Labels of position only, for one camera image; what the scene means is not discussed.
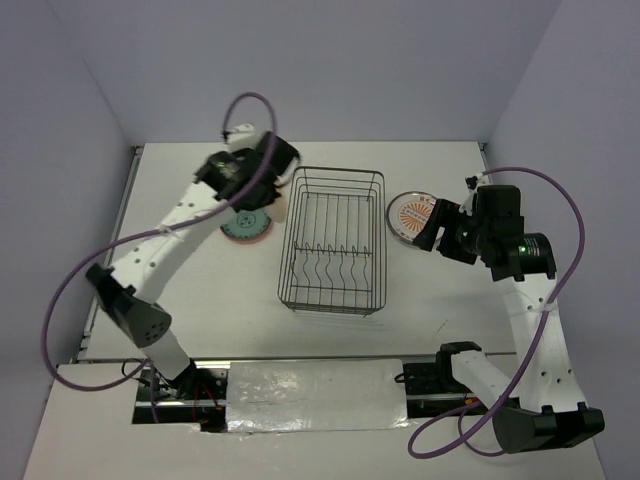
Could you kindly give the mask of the cream plate floral print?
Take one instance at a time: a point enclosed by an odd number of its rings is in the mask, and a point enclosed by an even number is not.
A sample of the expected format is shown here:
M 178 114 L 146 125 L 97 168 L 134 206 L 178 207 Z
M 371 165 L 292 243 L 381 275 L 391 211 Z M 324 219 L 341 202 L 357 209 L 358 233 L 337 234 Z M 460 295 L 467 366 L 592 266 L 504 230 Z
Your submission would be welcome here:
M 264 208 L 266 215 L 275 223 L 283 223 L 287 216 L 287 199 L 283 196 L 276 198 Z

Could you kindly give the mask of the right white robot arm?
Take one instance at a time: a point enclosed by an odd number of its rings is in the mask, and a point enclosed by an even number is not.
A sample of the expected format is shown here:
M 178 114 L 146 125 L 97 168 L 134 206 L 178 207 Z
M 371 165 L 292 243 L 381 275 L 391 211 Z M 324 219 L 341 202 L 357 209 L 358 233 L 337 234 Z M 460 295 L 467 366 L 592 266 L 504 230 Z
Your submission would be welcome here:
M 441 346 L 434 369 L 446 391 L 462 386 L 487 409 L 496 440 L 507 454 L 570 448 L 605 428 L 603 412 L 588 405 L 575 379 L 557 297 L 548 238 L 528 233 L 521 192 L 511 185 L 476 187 L 459 205 L 435 202 L 413 244 L 461 263 L 481 260 L 501 293 L 520 363 L 502 374 L 473 342 Z

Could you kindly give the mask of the green patterned plate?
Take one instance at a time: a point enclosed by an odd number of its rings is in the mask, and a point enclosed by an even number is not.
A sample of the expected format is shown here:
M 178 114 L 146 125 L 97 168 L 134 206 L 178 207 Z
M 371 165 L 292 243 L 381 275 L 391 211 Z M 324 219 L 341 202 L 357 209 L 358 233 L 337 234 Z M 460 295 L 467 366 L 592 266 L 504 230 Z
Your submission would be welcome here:
M 221 231 L 231 240 L 247 242 L 262 237 L 270 226 L 271 218 L 263 210 L 240 211 Z

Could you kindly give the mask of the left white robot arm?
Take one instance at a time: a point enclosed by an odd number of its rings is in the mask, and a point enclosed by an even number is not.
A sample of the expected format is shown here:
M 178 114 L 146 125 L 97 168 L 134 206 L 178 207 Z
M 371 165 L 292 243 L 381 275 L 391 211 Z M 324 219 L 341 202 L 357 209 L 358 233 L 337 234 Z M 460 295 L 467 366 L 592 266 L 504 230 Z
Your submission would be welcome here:
M 185 398 L 215 381 L 180 346 L 170 314 L 158 303 L 161 293 L 200 245 L 238 212 L 267 208 L 272 219 L 284 215 L 282 179 L 300 161 L 299 151 L 271 132 L 231 142 L 195 172 L 158 234 L 112 265 L 95 263 L 88 269 L 100 308 L 151 361 L 171 397 Z

